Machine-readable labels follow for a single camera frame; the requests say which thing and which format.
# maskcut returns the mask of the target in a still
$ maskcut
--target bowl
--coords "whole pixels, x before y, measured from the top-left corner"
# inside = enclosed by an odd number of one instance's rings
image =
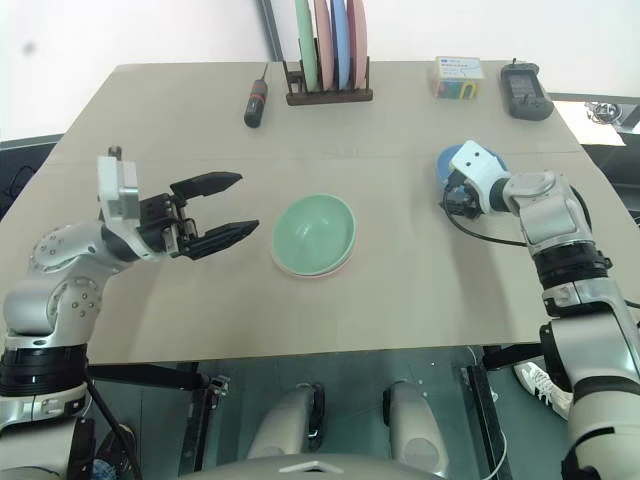
[[[325,275],[347,260],[355,238],[355,217],[341,198],[311,195],[280,216],[271,254],[276,265],[294,275]]]

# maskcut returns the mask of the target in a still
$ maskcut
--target shoe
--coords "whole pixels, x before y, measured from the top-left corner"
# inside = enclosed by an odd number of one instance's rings
[[[136,436],[134,435],[133,430],[131,430],[131,427],[123,424],[120,424],[120,430],[122,431],[129,448],[135,455]],[[102,443],[96,452],[95,458],[112,465],[116,469],[116,478],[120,478],[122,474],[131,470],[129,458],[113,431],[110,431],[107,436],[104,437],[104,440],[102,440]]]
[[[513,372],[527,392],[538,397],[541,402],[565,420],[569,418],[573,394],[556,386],[547,372],[533,362],[514,365]]]

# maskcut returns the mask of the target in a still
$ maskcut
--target screwdriver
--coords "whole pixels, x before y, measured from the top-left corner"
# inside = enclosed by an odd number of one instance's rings
[[[264,110],[264,102],[267,100],[267,82],[264,81],[264,76],[267,73],[269,64],[264,66],[264,72],[262,77],[253,82],[251,93],[249,94],[249,101],[247,102],[247,109],[244,111],[244,123],[248,127],[258,128],[262,121],[262,111]]]

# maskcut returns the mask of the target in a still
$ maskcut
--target white sneaker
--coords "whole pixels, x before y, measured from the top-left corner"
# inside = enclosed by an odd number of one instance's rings
[[[569,418],[573,394],[556,386],[547,372],[533,362],[514,365],[513,371],[527,392],[538,397],[541,402],[552,408],[565,420]]]

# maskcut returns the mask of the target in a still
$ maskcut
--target small box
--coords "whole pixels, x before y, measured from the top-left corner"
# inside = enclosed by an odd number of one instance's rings
[[[436,57],[433,85],[438,98],[476,98],[483,79],[479,58]]]

